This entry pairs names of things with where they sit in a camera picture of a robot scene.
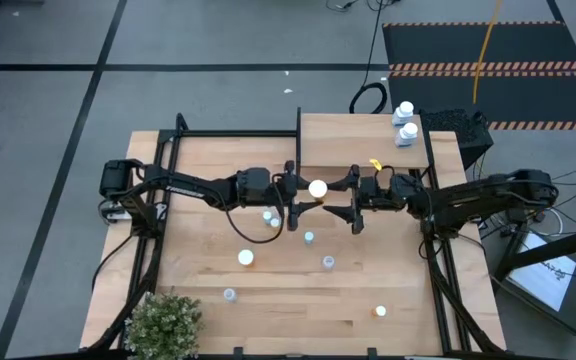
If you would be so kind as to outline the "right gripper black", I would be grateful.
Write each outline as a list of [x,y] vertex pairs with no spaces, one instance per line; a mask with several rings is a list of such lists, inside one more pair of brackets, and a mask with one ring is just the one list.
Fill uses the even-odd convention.
[[[389,186],[387,189],[379,185],[378,174],[390,169]],[[330,191],[346,191],[351,186],[351,176],[346,175],[340,180],[329,182],[327,188]],[[358,186],[352,189],[351,206],[324,205],[323,209],[346,223],[351,224],[353,235],[360,234],[364,229],[364,220],[361,214],[363,209],[373,212],[379,210],[400,211],[411,196],[411,177],[399,174],[395,168],[386,165],[376,170],[372,176],[361,177]]]

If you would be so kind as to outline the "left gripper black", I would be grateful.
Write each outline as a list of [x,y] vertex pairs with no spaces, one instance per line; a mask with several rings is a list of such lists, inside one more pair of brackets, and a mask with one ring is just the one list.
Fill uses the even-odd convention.
[[275,207],[289,231],[298,226],[298,215],[322,205],[320,201],[294,203],[298,190],[307,190],[311,182],[295,173],[292,160],[284,164],[282,173],[271,174],[263,167],[237,173],[237,195],[241,206]]

